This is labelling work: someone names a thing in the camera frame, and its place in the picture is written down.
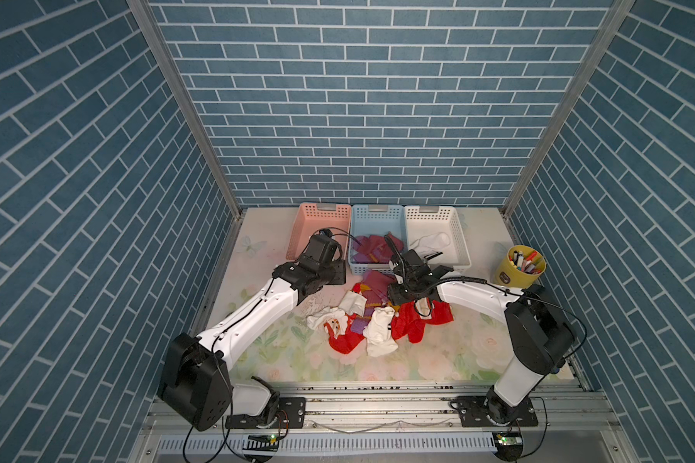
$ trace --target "brick wallpaper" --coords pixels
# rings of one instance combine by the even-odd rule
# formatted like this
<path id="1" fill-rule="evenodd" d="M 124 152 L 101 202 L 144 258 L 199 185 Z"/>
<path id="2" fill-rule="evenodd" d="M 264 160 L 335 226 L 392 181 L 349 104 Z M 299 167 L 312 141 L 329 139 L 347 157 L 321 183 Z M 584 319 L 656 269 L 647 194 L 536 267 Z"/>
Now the brick wallpaper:
<path id="1" fill-rule="evenodd" d="M 0 463 L 129 455 L 230 221 L 124 0 L 0 0 Z"/>
<path id="2" fill-rule="evenodd" d="M 501 206 L 611 0 L 181 2 L 153 9 L 242 204 Z"/>
<path id="3" fill-rule="evenodd" d="M 641 461 L 695 461 L 695 0 L 637 0 L 514 214 Z"/>

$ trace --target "yellow cup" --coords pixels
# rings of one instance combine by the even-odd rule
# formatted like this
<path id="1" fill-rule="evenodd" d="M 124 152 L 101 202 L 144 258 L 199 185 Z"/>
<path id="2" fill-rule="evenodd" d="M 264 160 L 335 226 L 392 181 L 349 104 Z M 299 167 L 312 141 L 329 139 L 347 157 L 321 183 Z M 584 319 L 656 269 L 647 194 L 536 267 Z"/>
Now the yellow cup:
<path id="1" fill-rule="evenodd" d="M 510 260 L 515 251 L 526 256 L 532 254 L 535 249 L 523 245 L 512 246 L 510 250 L 507 251 L 507 258 L 503 259 L 500 266 L 497 267 L 497 271 L 494 273 L 494 282 L 510 287 L 529 287 L 546 271 L 546 258 L 544 258 L 541 253 L 538 253 L 538 255 L 533 258 L 533 263 L 535 264 L 536 270 L 540 270 L 540 273 L 525 273 L 522 270 L 518 270 L 515 264 Z"/>

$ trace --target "white basket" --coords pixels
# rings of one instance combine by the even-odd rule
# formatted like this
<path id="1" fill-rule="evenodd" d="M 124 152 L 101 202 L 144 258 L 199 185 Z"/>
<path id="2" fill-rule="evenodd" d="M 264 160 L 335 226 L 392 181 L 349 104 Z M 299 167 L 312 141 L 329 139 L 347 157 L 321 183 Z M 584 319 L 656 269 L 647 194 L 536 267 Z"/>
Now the white basket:
<path id="1" fill-rule="evenodd" d="M 456 209 L 451 206 L 405 206 L 407 221 L 407 243 L 411 245 L 422 236 L 444 232 L 451 237 L 451 246 L 430 260 L 433 265 L 453 266 L 454 270 L 464 271 L 471 267 L 466 239 L 461 230 L 461 221 Z"/>

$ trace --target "blue basket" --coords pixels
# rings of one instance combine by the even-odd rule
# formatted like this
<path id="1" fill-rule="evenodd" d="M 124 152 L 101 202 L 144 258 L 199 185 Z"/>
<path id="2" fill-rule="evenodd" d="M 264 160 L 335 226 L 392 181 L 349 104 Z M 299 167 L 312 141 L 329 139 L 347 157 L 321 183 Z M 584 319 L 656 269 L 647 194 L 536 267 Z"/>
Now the blue basket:
<path id="1" fill-rule="evenodd" d="M 404 214 L 404 206 L 389 206 L 383 204 L 359 204 L 353 206 L 350 233 L 353 236 L 392 235 L 401 239 L 404 248 L 407 249 L 407 224 Z M 381 273 L 393 274 L 389 264 L 356 264 L 353 256 L 356 254 L 352 243 L 348 252 L 348 263 L 353 275 L 362 275 L 368 270 L 376 270 Z"/>

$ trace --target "plastic storage basket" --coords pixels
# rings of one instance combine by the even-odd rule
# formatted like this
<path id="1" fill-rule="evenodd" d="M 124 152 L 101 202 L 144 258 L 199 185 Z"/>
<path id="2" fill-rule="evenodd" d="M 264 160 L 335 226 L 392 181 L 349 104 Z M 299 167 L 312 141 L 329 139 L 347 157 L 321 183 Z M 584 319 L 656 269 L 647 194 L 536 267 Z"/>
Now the plastic storage basket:
<path id="1" fill-rule="evenodd" d="M 380 235 L 391 232 L 392 235 L 404 242 L 407 248 L 407 226 L 404 218 L 404 206 L 388 206 L 380 204 L 359 204 L 353 206 L 353 219 L 350 233 L 353 236 Z M 353 256 L 356 251 L 351 243 L 348 253 L 348 263 L 353 275 L 362 275 L 368 270 L 377 270 L 392 275 L 389 264 L 356 264 Z"/>
<path id="2" fill-rule="evenodd" d="M 291 229 L 291 239 L 288 242 L 286 259 L 293 261 L 304 250 L 309 237 L 314 232 L 326 227 L 338 227 L 350 230 L 351 207 L 348 204 L 317 204 L 302 202 L 298 207 L 297 219 Z M 342 253 L 347 254 L 347 236 L 336 236 L 335 240 L 342 246 Z"/>
<path id="3" fill-rule="evenodd" d="M 404 208 L 407 221 L 407 242 L 409 245 L 422 236 L 444 232 L 451 237 L 451 245 L 430 261 L 430 264 L 453 266 L 454 270 L 464 271 L 471 266 L 466 239 L 461 230 L 461 221 L 455 208 L 450 206 L 407 206 Z"/>

